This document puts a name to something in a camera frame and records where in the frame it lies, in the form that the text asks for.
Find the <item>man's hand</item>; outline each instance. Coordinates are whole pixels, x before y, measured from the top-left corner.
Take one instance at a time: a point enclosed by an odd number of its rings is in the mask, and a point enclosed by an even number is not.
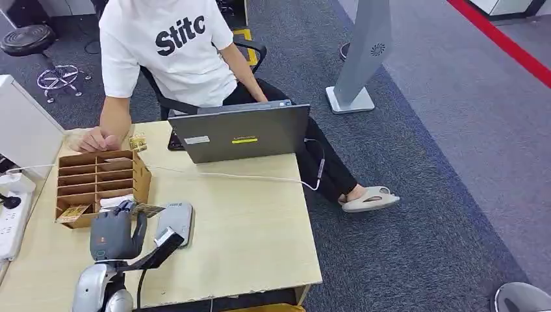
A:
[[[121,147],[121,142],[116,135],[108,135],[100,127],[95,127],[92,130],[73,133],[69,147],[80,153],[93,153],[118,150]]]

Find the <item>red line on floor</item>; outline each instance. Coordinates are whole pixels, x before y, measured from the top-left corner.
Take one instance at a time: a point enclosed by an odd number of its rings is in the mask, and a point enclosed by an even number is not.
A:
[[[535,57],[526,52],[516,42],[512,41],[490,21],[467,3],[468,0],[448,0],[448,2],[466,17],[482,33],[497,44],[522,67],[538,78],[547,87],[551,88],[551,71],[541,64]]]

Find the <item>gray laptop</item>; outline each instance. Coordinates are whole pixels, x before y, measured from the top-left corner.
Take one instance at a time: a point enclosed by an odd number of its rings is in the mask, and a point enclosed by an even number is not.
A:
[[[194,163],[294,153],[302,148],[310,105],[271,101],[209,107],[169,118]]]

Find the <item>person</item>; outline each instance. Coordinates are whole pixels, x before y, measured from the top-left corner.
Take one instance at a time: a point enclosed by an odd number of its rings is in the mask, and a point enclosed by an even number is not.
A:
[[[99,126],[78,141],[77,151],[117,150],[131,126],[129,98],[140,66],[153,74],[162,94],[199,107],[288,99],[256,79],[215,0],[110,0],[99,21],[105,102]],[[399,200],[386,187],[360,185],[309,118],[306,138],[317,140],[297,152],[301,178],[348,212],[380,209]]]

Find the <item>slide sandal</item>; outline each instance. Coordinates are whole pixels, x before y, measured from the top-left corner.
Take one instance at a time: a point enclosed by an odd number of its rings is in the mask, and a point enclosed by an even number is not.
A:
[[[366,192],[357,200],[342,204],[342,210],[347,213],[362,213],[394,205],[400,197],[391,194],[387,187],[367,187]]]

